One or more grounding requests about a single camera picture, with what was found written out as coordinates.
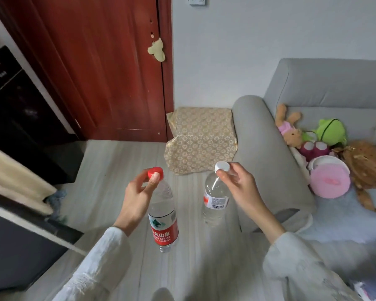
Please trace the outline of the person's right hand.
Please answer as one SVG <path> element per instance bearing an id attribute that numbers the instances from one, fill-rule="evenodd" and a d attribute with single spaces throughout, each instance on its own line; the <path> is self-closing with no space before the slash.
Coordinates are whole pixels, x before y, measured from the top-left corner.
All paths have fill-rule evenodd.
<path id="1" fill-rule="evenodd" d="M 231 170 L 236 171 L 236 192 L 231 194 L 237 205 L 255 221 L 267 209 L 255 178 L 240 163 L 231 162 L 230 166 Z"/>

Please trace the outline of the person's left hand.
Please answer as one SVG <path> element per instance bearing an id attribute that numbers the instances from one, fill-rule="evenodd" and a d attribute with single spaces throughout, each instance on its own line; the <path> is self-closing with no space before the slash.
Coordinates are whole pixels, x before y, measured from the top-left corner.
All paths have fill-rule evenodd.
<path id="1" fill-rule="evenodd" d="M 147 215 L 150 201 L 146 201 L 144 187 L 147 185 L 144 179 L 147 169 L 133 178 L 125 189 L 120 214 L 115 220 L 113 227 L 119 228 L 127 237 L 138 227 L 141 220 Z"/>

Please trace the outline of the red bottle cap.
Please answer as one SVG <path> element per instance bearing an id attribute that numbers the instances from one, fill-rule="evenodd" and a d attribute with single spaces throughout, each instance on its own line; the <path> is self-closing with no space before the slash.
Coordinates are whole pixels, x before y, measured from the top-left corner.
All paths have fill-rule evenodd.
<path id="1" fill-rule="evenodd" d="M 159 174 L 159 181 L 162 181 L 164 179 L 164 171 L 161 167 L 152 167 L 148 169 L 147 171 L 148 178 L 150 179 L 154 173 Z"/>

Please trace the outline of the white label water bottle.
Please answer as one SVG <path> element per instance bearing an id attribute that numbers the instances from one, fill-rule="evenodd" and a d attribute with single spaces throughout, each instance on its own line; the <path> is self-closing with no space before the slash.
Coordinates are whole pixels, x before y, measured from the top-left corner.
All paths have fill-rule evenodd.
<path id="1" fill-rule="evenodd" d="M 222 222 L 230 198 L 231 192 L 227 185 L 215 172 L 210 173 L 205 179 L 202 202 L 202 217 L 208 226 L 216 227 Z"/>

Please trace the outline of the red label water bottle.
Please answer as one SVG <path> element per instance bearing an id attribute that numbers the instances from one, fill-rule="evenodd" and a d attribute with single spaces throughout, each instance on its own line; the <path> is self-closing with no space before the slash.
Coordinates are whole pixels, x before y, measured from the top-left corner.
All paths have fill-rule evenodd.
<path id="1" fill-rule="evenodd" d="M 178 240 L 179 228 L 173 193 L 164 179 L 154 190 L 147 212 L 153 238 L 160 252 L 170 252 Z"/>

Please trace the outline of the person's right forearm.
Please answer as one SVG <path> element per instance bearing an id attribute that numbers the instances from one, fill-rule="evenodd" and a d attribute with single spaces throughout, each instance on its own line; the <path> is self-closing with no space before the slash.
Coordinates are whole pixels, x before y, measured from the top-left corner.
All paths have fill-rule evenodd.
<path id="1" fill-rule="evenodd" d="M 270 278 L 286 283 L 286 300 L 363 301 L 325 265 L 311 245 L 286 231 L 263 202 L 240 205 L 270 242 L 263 268 Z"/>

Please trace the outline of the person's left forearm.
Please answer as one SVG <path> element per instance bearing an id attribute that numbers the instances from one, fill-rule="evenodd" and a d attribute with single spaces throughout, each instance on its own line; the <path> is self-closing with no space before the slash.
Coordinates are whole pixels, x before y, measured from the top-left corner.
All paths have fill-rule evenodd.
<path id="1" fill-rule="evenodd" d="M 108 228 L 52 301 L 109 301 L 131 260 L 128 236 Z"/>

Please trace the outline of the gold patterned box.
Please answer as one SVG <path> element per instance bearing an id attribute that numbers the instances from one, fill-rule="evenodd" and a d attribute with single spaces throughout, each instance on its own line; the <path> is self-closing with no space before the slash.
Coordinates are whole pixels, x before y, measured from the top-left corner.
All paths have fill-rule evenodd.
<path id="1" fill-rule="evenodd" d="M 233 161 L 238 141 L 231 109 L 180 107 L 166 118 L 173 138 L 164 158 L 172 173 L 210 171 L 219 161 Z"/>

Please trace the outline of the grey fabric sofa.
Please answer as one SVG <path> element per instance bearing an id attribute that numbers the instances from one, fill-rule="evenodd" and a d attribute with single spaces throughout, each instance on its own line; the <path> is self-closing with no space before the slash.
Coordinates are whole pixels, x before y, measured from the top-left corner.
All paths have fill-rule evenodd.
<path id="1" fill-rule="evenodd" d="M 301 111 L 299 127 L 314 129 L 322 119 L 338 119 L 347 141 L 376 145 L 376 60 L 281 59 L 264 98 L 240 97 L 232 114 L 238 151 L 235 161 L 256 178 L 266 205 L 292 231 L 312 223 L 314 194 L 275 123 L 278 104 Z M 344 279 L 376 277 L 376 242 L 312 241 L 326 264 Z"/>

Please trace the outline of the brown rabbit plush toy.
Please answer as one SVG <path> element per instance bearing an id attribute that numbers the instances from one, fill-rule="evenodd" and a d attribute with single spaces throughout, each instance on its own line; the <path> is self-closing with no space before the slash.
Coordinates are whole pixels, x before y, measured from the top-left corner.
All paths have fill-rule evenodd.
<path id="1" fill-rule="evenodd" d="M 302 138 L 302 131 L 295 127 L 295 123 L 301 119 L 302 114 L 301 112 L 296 111 L 286 117 L 286 113 L 286 105 L 277 105 L 275 125 L 280 131 L 287 146 L 300 149 L 304 141 Z"/>

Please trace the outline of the magenta mushroom plush toy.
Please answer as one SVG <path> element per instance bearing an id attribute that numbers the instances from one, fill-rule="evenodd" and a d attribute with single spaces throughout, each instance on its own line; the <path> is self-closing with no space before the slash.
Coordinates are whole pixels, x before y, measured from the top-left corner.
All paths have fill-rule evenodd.
<path id="1" fill-rule="evenodd" d="M 326 143 L 321 141 L 305 141 L 301 145 L 299 153 L 304 156 L 306 162 L 309 163 L 311 160 L 317 157 L 329 155 L 330 148 Z"/>

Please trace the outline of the blue cloth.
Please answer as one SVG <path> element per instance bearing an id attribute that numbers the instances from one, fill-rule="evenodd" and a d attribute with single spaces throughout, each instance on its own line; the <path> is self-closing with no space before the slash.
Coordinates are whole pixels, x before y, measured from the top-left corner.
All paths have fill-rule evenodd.
<path id="1" fill-rule="evenodd" d="M 53 210 L 53 213 L 51 213 L 50 216 L 48 217 L 49 219 L 62 223 L 62 224 L 67 223 L 67 217 L 61 215 L 62 200 L 66 196 L 67 196 L 67 192 L 65 190 L 57 190 L 54 194 L 44 199 L 43 202 L 48 204 Z"/>

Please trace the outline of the pink round box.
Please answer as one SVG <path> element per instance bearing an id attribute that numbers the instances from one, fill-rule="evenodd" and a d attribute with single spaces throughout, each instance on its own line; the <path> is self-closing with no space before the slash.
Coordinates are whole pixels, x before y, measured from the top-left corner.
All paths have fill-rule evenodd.
<path id="1" fill-rule="evenodd" d="M 314 158 L 307 168 L 310 173 L 310 189 L 318 197 L 335 199 L 350 189 L 350 170 L 337 157 L 326 155 Z"/>

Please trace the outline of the grey slipper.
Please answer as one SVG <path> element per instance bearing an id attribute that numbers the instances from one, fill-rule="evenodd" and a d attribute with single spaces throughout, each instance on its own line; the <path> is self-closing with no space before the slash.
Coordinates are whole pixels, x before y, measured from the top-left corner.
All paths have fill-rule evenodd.
<path id="1" fill-rule="evenodd" d="M 150 301 L 175 301 L 172 293 L 165 287 L 157 289 Z"/>

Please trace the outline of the green frog plush toy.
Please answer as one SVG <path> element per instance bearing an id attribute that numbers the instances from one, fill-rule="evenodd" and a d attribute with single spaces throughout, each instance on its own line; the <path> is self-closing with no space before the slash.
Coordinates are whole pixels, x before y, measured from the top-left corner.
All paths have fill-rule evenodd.
<path id="1" fill-rule="evenodd" d="M 338 119 L 320 120 L 317 129 L 302 133 L 302 139 L 305 142 L 324 142 L 328 147 L 347 144 L 345 127 Z"/>

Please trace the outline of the white fluffy blanket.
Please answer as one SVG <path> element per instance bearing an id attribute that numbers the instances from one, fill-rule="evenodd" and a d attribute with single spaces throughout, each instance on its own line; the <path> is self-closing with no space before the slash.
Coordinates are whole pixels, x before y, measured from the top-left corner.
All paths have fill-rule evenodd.
<path id="1" fill-rule="evenodd" d="M 359 244 L 376 242 L 376 212 L 358 201 L 355 187 L 341 197 L 326 199 L 314 196 L 317 210 L 312 223 L 298 235 L 320 243 L 352 241 Z"/>

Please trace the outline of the red-brown wooden door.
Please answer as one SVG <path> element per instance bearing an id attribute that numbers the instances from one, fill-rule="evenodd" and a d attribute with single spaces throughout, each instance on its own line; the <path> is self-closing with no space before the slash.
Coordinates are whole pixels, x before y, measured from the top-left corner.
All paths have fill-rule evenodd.
<path id="1" fill-rule="evenodd" d="M 90 140 L 165 142 L 157 0 L 0 0 L 25 57 Z"/>

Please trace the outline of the beige torn sticker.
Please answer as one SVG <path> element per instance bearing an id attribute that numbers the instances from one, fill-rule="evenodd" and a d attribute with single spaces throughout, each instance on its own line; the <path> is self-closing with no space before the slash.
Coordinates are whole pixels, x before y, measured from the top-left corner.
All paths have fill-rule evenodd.
<path id="1" fill-rule="evenodd" d="M 161 38 L 156 41 L 153 41 L 151 46 L 147 49 L 147 52 L 150 55 L 153 55 L 158 62 L 165 61 L 165 53 L 163 51 L 164 44 Z"/>

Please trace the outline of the brown teddy bear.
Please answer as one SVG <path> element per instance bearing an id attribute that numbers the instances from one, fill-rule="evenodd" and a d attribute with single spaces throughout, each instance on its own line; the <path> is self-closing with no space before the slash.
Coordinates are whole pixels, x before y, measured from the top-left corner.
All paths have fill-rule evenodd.
<path id="1" fill-rule="evenodd" d="M 337 144 L 332 152 L 350 170 L 350 179 L 357 198 L 367 210 L 376 212 L 369 189 L 376 189 L 376 146 L 365 140 L 352 141 L 346 146 Z"/>

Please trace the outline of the black appliance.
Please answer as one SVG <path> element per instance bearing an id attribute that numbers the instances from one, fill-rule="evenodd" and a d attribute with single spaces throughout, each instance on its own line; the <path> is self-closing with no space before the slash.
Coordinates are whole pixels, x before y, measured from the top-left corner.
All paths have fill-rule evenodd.
<path id="1" fill-rule="evenodd" d="M 0 47 L 0 150 L 51 185 L 73 183 L 84 153 L 8 47 Z"/>

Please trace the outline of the black cabinet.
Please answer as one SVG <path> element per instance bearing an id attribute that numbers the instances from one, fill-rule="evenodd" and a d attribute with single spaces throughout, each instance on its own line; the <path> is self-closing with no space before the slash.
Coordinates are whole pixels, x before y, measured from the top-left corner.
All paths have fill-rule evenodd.
<path id="1" fill-rule="evenodd" d="M 0 195 L 0 208 L 75 244 L 83 233 Z M 0 216 L 0 292 L 26 291 L 68 249 Z"/>

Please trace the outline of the pink printed packet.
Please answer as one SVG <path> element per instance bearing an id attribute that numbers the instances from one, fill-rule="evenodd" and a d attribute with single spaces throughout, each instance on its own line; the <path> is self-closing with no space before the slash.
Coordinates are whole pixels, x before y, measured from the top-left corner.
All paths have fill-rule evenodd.
<path id="1" fill-rule="evenodd" d="M 353 282 L 352 287 L 363 301 L 376 301 L 376 298 L 367 291 L 365 283 L 360 281 Z"/>

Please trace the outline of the red-brown door frame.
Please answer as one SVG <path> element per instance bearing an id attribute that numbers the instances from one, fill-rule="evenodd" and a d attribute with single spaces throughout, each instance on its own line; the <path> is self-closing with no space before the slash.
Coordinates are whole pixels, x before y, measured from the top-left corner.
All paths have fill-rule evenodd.
<path id="1" fill-rule="evenodd" d="M 172 0 L 156 0 L 159 36 L 164 44 L 162 62 L 165 114 L 174 111 L 174 72 L 172 45 Z"/>

